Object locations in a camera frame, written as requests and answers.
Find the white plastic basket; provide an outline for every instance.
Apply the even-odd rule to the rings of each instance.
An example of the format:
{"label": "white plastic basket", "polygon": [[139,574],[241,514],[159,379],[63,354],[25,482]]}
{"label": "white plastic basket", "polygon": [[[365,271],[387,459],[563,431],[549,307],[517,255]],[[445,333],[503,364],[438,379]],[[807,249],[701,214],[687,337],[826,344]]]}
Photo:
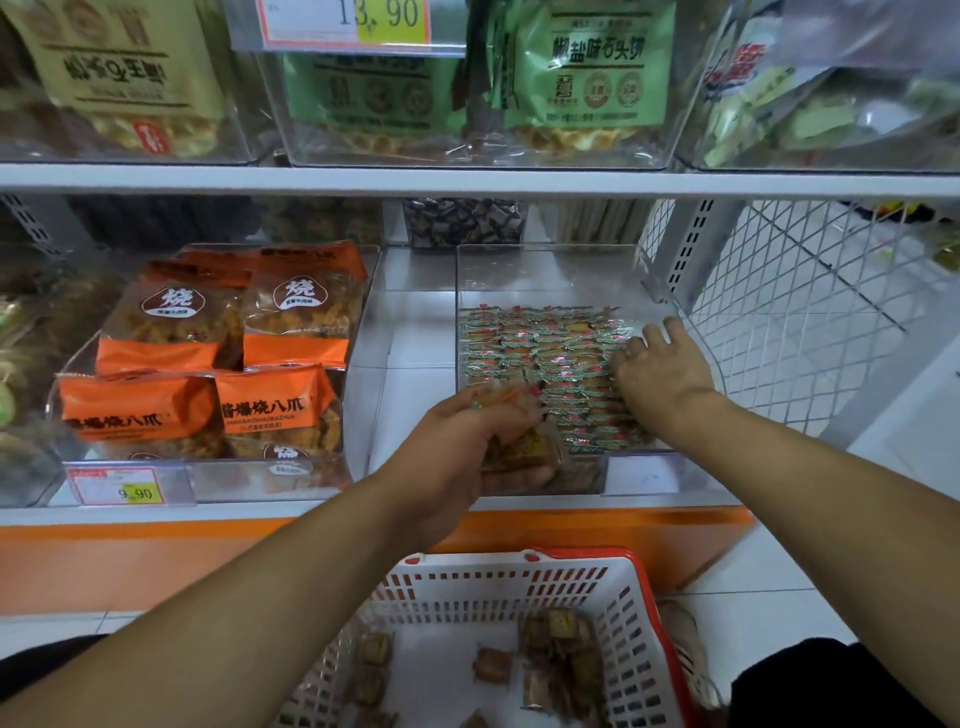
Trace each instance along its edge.
{"label": "white plastic basket", "polygon": [[627,550],[595,548],[405,559],[326,649],[274,726],[351,728],[356,709],[344,693],[361,625],[394,634],[383,709],[399,713],[397,728],[452,728],[477,708],[491,728],[558,726],[553,716],[520,710],[521,658],[509,689],[474,682],[472,671],[478,645],[516,653],[518,622],[545,607],[593,619],[610,726],[695,725],[642,565]]}

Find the person's right hand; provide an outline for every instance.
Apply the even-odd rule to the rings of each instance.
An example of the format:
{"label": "person's right hand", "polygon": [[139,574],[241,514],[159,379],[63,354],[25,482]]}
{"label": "person's right hand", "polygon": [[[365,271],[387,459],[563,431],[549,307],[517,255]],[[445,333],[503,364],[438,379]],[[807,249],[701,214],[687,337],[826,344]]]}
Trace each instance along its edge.
{"label": "person's right hand", "polygon": [[670,341],[657,324],[643,327],[613,355],[612,368],[620,393],[640,425],[676,447],[683,419],[704,394],[715,393],[709,364],[679,319],[664,319]]}

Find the yellow price label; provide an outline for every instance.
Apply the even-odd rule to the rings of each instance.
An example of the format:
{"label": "yellow price label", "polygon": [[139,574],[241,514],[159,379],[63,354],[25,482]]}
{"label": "yellow price label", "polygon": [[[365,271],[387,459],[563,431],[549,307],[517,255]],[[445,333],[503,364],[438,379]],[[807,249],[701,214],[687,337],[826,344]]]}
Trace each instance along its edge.
{"label": "yellow price label", "polygon": [[120,497],[130,505],[163,502],[156,483],[125,483],[120,487]]}
{"label": "yellow price label", "polygon": [[427,0],[353,0],[361,43],[429,45]]}

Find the shoe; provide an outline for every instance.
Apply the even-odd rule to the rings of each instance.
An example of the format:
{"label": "shoe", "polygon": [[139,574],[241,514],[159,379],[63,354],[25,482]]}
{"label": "shoe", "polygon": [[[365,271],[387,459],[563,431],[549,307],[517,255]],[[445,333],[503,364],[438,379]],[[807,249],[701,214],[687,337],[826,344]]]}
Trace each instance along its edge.
{"label": "shoe", "polygon": [[723,707],[723,699],[716,684],[710,679],[707,650],[700,640],[697,620],[678,601],[666,599],[657,603],[660,622],[677,649],[680,667],[684,670],[690,695],[708,711]]}

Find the orange shelf base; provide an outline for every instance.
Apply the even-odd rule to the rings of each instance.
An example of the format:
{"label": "orange shelf base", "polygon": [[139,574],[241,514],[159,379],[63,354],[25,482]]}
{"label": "orange shelf base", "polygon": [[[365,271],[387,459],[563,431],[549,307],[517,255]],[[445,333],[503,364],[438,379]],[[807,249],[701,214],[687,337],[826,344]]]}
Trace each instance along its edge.
{"label": "orange shelf base", "polygon": [[[150,609],[288,520],[0,528],[0,615]],[[436,549],[619,546],[654,589],[681,587],[753,526],[741,506],[470,513]]]}

